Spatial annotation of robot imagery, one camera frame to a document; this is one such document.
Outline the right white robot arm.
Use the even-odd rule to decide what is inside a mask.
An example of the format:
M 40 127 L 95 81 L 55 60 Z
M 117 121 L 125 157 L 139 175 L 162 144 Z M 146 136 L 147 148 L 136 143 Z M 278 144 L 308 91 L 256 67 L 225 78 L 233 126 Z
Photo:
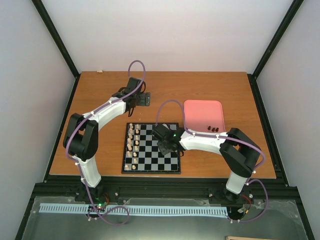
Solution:
M 172 130 L 166 124 L 157 124 L 151 134 L 158 140 L 157 146 L 163 155 L 197 150 L 222 156 L 230 168 L 225 190 L 234 195 L 239 195 L 248 184 L 259 158 L 266 158 L 260 147 L 238 128 L 213 133 L 182 127 Z

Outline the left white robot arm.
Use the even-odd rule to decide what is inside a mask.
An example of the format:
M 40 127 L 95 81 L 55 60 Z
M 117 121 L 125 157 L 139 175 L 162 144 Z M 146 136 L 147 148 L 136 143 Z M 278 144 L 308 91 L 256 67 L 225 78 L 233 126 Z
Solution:
M 130 77 L 127 86 L 121 87 L 107 102 L 96 109 L 70 116 L 63 147 L 68 158 L 79 167 L 81 182 L 88 186 L 86 195 L 92 201 L 103 198 L 104 188 L 99 184 L 101 175 L 98 172 L 95 154 L 99 145 L 99 131 L 114 118 L 128 113 L 130 117 L 137 106 L 149 106 L 150 94 L 146 83 L 139 78 Z

